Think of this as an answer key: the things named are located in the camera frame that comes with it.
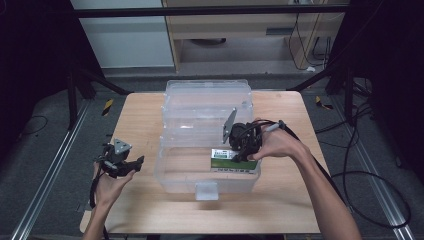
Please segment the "white cabinet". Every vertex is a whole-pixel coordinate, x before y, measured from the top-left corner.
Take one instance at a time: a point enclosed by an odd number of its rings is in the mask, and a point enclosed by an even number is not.
[[[290,5],[293,0],[162,0],[165,7],[189,6],[245,6],[245,5]],[[349,0],[314,0],[307,4],[342,4]],[[290,51],[297,66],[306,68],[309,63],[305,56],[314,46],[316,37],[337,35],[343,13],[302,13],[302,14],[244,14],[208,16],[167,17],[170,39],[176,68],[179,68],[181,45],[184,39],[203,38],[265,38],[286,36],[290,39]],[[269,34],[277,30],[278,35]]]
[[[160,0],[71,0],[75,9],[162,7]],[[81,18],[103,70],[174,67],[164,17]]]

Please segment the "forearm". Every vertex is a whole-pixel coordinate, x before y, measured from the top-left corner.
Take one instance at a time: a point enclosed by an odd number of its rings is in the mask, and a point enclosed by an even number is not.
[[[361,239],[352,215],[318,168],[309,149],[296,147],[292,156],[305,181],[318,226],[325,239]]]
[[[110,211],[109,206],[96,206],[91,211],[91,218],[84,231],[83,240],[101,239],[103,236],[103,227],[106,222],[107,215]]]

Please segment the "hand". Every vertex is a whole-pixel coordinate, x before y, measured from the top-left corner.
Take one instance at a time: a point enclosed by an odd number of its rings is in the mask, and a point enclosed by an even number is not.
[[[96,177],[98,169],[99,163],[95,162],[93,179]],[[132,170],[127,176],[119,179],[109,177],[109,175],[103,174],[103,172],[103,170],[100,171],[102,176],[96,188],[96,205],[111,207],[118,199],[125,184],[133,178],[135,170]]]
[[[280,128],[271,132],[265,132],[269,125],[262,126],[262,147],[255,154],[249,155],[250,160],[259,160],[264,157],[291,157],[294,158],[299,150],[309,151],[309,149],[300,141],[293,138],[286,131]]]

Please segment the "clear plastic storage box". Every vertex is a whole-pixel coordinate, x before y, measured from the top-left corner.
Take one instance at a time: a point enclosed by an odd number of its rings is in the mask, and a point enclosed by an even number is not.
[[[223,126],[234,108],[236,122],[253,120],[251,89],[246,80],[169,81],[162,107],[163,132],[155,177],[170,193],[196,193],[213,200],[218,193],[250,192],[260,176],[214,172],[212,149],[230,149],[222,143]]]

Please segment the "black cable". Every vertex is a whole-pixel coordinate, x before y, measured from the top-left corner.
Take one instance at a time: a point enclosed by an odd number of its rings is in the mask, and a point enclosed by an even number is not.
[[[367,107],[367,108],[365,108],[365,109],[363,109],[363,110],[361,110],[361,111],[359,111],[357,114],[355,114],[352,118],[353,118],[353,120],[355,121],[355,120],[357,120],[358,118],[360,118],[360,117],[362,117],[362,116],[364,116],[364,115],[366,115],[366,114],[368,114],[368,113],[371,113],[372,111],[368,111],[368,112],[365,112],[366,110],[368,110],[368,109],[371,109],[371,107]],[[335,129],[335,128],[337,128],[337,127],[340,127],[340,126],[342,126],[343,124],[345,124],[345,123],[347,123],[347,122],[349,122],[348,120],[344,120],[344,121],[341,121],[341,122],[338,122],[338,123],[335,123],[335,124],[332,124],[332,125],[329,125],[329,126],[327,126],[327,127],[324,127],[324,128],[321,128],[321,129],[318,129],[318,130],[315,130],[315,134],[320,134],[320,133],[323,133],[323,132],[328,132],[328,131],[330,131],[330,130],[332,130],[332,129]]]
[[[328,143],[328,142],[324,142],[324,141],[318,141],[318,142],[319,143],[322,143],[322,144],[326,144],[326,145],[332,146],[332,147],[347,148],[347,146],[340,146],[340,145],[336,145],[336,144],[332,144],[332,143]]]
[[[49,119],[47,117],[45,117],[45,116],[38,116],[38,115],[36,115],[36,116],[32,116],[31,117],[31,119],[33,119],[33,118],[43,118],[45,120],[44,121],[44,125],[41,126],[39,129],[34,130],[32,132],[23,132],[22,135],[30,135],[30,134],[38,133],[39,131],[43,130],[47,126],[47,123],[49,122]]]
[[[264,126],[264,125],[274,125],[274,124],[277,124],[277,123],[282,123],[282,121],[279,121],[279,122],[274,122],[274,121],[270,121],[270,120],[263,120],[263,119],[260,119],[260,120],[256,120],[256,121],[253,121],[252,122],[252,127],[250,127],[250,128],[248,128],[247,130],[245,130],[245,131],[243,131],[242,132],[242,134],[239,134],[238,136],[237,136],[237,138],[239,138],[239,137],[241,137],[245,132],[247,132],[247,131],[249,131],[249,130],[251,130],[251,129],[253,129],[253,128],[256,128],[256,127],[258,127],[258,126]],[[298,141],[300,141],[300,139],[299,139],[299,137],[287,126],[287,125],[284,125],[284,131],[286,131],[289,135],[291,135],[293,138],[295,138],[296,140],[298,140]],[[325,178],[327,179],[327,181],[330,183],[330,185],[333,187],[333,189],[334,189],[334,191],[337,193],[337,195],[340,197],[340,199],[343,201],[343,197],[342,197],[342,195],[341,195],[341,193],[340,193],[340,191],[339,191],[339,189],[337,188],[337,186],[336,186],[336,184],[334,183],[334,181],[333,181],[333,179],[331,178],[331,176],[328,174],[328,172],[322,167],[322,165],[318,162],[318,160],[314,157],[314,156],[312,156],[313,158],[314,158],[314,160],[315,160],[315,163],[317,164],[317,166],[318,166],[318,168],[321,170],[321,172],[322,172],[322,174],[325,176]]]
[[[99,163],[99,169],[97,170],[96,177],[91,182],[91,187],[90,187],[91,209],[94,209],[94,207],[96,207],[96,201],[95,201],[94,195],[96,193],[96,189],[97,189],[97,185],[99,184],[100,177],[102,177],[103,174],[105,174],[105,172],[101,173],[102,164],[103,164],[102,162]],[[107,233],[106,226],[103,226],[103,237],[105,240],[109,240],[109,234]]]
[[[327,38],[327,46],[326,46],[326,48],[325,48],[325,55],[324,55],[324,62],[323,62],[323,64],[324,64],[324,68],[326,68],[327,67],[327,63],[328,63],[328,58],[330,57],[330,52],[331,52],[331,37],[328,37]]]
[[[317,47],[318,42],[319,42],[319,37],[317,37],[317,39],[315,40],[314,47],[312,48],[312,56],[315,58],[315,60],[324,60],[324,58],[322,58],[322,59],[321,58],[318,58],[317,57],[317,54],[315,53],[315,48]]]
[[[305,89],[306,87],[310,86],[311,84],[313,84],[313,83],[321,80],[323,77],[327,76],[329,73],[333,72],[335,69],[337,69],[338,67],[340,67],[340,64],[343,63],[343,62],[345,62],[345,60],[347,59],[346,56],[349,57],[350,55],[352,55],[352,52],[351,51],[352,51],[352,49],[355,49],[354,48],[355,47],[354,45],[357,45],[358,44],[357,43],[358,42],[358,39],[362,36],[363,32],[365,31],[366,27],[371,23],[371,21],[374,20],[375,16],[379,12],[379,10],[380,10],[381,6],[383,5],[383,2],[384,1],[385,0],[380,0],[379,3],[376,3],[376,4],[378,4],[378,6],[375,8],[374,12],[367,19],[367,21],[365,22],[365,24],[363,24],[362,27],[350,39],[350,41],[346,43],[346,45],[344,46],[344,48],[342,48],[337,53],[337,55],[335,55],[335,54],[332,54],[331,55],[331,56],[334,56],[334,57],[333,58],[330,58],[331,61],[329,60],[328,63],[327,63],[327,65],[326,65],[326,70],[329,69],[328,71],[326,71],[326,72],[323,71],[321,73],[318,73],[316,76],[313,76],[310,79],[306,80],[305,82],[300,83],[300,84],[296,85],[295,87],[289,88],[288,90],[301,91],[301,90]]]
[[[374,173],[370,173],[370,172],[365,172],[365,171],[346,171],[346,172],[342,172],[342,173],[337,173],[337,174],[334,174],[334,175],[332,175],[331,177],[332,178],[335,178],[335,177],[340,177],[340,176],[342,176],[342,175],[350,175],[350,174],[362,174],[362,175],[369,175],[369,176],[372,176],[372,177],[375,177],[375,178],[378,178],[378,179],[380,179],[381,181],[383,181],[383,182],[385,182],[388,186],[390,186],[390,188],[394,191],[394,192],[396,192],[396,194],[400,197],[400,199],[402,200],[402,202],[403,202],[403,204],[404,204],[404,206],[405,206],[405,209],[406,209],[406,211],[407,211],[407,217],[406,217],[406,219],[405,219],[405,221],[403,222],[403,223],[401,223],[401,224],[398,224],[398,225],[388,225],[388,224],[383,224],[383,223],[380,223],[380,222],[378,222],[378,221],[376,221],[376,220],[373,220],[372,218],[370,218],[370,217],[368,217],[368,216],[366,216],[364,213],[362,213],[357,207],[355,207],[351,202],[349,202],[349,204],[350,204],[350,207],[359,215],[359,216],[361,216],[362,218],[364,218],[364,219],[366,219],[366,220],[368,220],[369,222],[372,222],[372,223],[374,223],[374,224],[376,224],[376,225],[378,225],[378,226],[380,226],[380,227],[384,227],[384,228],[389,228],[389,229],[395,229],[395,228],[402,228],[402,227],[405,227],[406,225],[408,225],[410,222],[411,222],[411,218],[412,218],[412,212],[411,212],[411,207],[409,206],[409,204],[408,204],[408,202],[405,200],[405,198],[403,197],[403,195],[402,195],[402,193],[391,183],[391,182],[389,182],[387,179],[385,179],[385,178],[383,178],[383,177],[380,177],[380,176],[378,176],[377,174],[374,174]]]
[[[302,47],[302,50],[303,50],[303,56],[304,56],[305,60],[306,60],[309,64],[311,64],[311,67],[322,66],[322,64],[314,64],[314,63],[311,63],[311,62],[308,60],[308,57],[306,56],[306,50],[305,50],[305,47],[304,47],[304,45],[303,45],[302,38],[300,37],[299,24],[298,24],[298,22],[299,22],[299,13],[296,13],[296,20],[295,20],[295,23],[294,23],[293,31],[291,32],[290,37],[289,37],[289,52],[290,52],[290,55],[292,56],[293,61],[294,61],[294,55],[293,55],[293,52],[292,52],[292,50],[291,50],[291,39],[292,39],[292,36],[293,36],[294,31],[295,31],[295,30],[297,30],[297,35],[299,36],[299,42],[300,42],[300,45],[301,45],[301,47]],[[306,68],[300,68],[299,66],[297,66],[296,61],[294,61],[294,65],[295,65],[295,67],[296,67],[298,70],[306,70]]]
[[[363,105],[364,104],[362,104],[360,107],[358,107],[358,109],[356,110],[356,114],[355,115],[359,115],[359,112],[360,112],[359,109]],[[369,222],[371,222],[373,224],[376,224],[376,225],[378,225],[380,227],[384,227],[384,228],[395,229],[395,228],[405,227],[406,225],[408,225],[408,223],[411,220],[411,209],[409,207],[409,204],[406,202],[405,198],[402,196],[402,194],[399,192],[399,190],[396,189],[396,187],[393,184],[391,184],[386,179],[384,179],[384,178],[382,178],[382,177],[380,177],[380,176],[378,176],[376,174],[370,173],[370,172],[364,172],[364,171],[347,171],[347,161],[348,161],[348,158],[349,158],[349,151],[350,151],[350,148],[353,146],[352,145],[353,139],[355,138],[355,134],[357,133],[357,129],[358,129],[357,128],[357,121],[358,121],[358,118],[354,118],[354,120],[353,120],[353,133],[352,133],[352,137],[349,140],[349,144],[347,146],[347,149],[346,149],[346,152],[345,152],[345,156],[344,156],[343,172],[342,173],[335,174],[332,177],[342,176],[343,191],[344,191],[344,194],[345,194],[345,197],[346,197],[346,201],[349,204],[349,206],[359,216],[361,216],[362,218],[364,218],[365,220],[367,220],[367,221],[369,221]],[[408,212],[408,216],[407,216],[405,222],[402,223],[402,224],[399,224],[399,225],[388,225],[388,224],[384,224],[384,223],[378,222],[376,220],[373,220],[372,218],[370,218],[370,217],[366,216],[364,213],[362,213],[357,207],[355,207],[352,204],[352,201],[350,200],[350,197],[349,197],[349,194],[348,194],[348,191],[347,191],[347,186],[346,186],[346,175],[347,174],[367,174],[367,175],[370,175],[370,176],[373,176],[373,177],[377,177],[378,179],[380,179],[380,180],[384,181],[385,183],[387,183],[400,196],[400,198],[402,199],[402,201],[403,201],[403,203],[405,205],[405,208],[406,208],[406,210]]]

